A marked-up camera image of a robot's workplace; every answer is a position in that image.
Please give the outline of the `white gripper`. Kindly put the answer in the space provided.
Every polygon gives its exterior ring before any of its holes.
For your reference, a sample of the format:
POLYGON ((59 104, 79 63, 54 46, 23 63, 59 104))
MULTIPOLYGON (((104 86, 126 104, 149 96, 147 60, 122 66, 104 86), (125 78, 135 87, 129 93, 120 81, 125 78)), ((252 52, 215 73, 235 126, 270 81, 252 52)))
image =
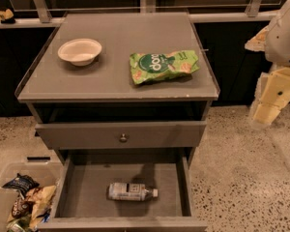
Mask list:
MULTIPOLYGON (((268 27, 265 26, 245 43, 245 49, 265 51, 268 27)), ((270 126, 281 110, 290 102, 290 68, 281 68, 271 73, 262 73, 256 86, 248 121, 255 130, 270 126)))

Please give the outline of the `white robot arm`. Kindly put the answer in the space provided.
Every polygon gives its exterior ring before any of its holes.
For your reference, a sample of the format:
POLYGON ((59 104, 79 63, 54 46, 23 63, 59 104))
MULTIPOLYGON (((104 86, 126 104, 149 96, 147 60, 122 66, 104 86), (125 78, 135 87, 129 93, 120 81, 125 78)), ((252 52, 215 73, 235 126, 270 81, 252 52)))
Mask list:
POLYGON ((257 80, 249 123, 255 130, 270 126, 290 102, 290 0, 270 23, 245 44, 250 51, 263 51, 272 63, 257 80))

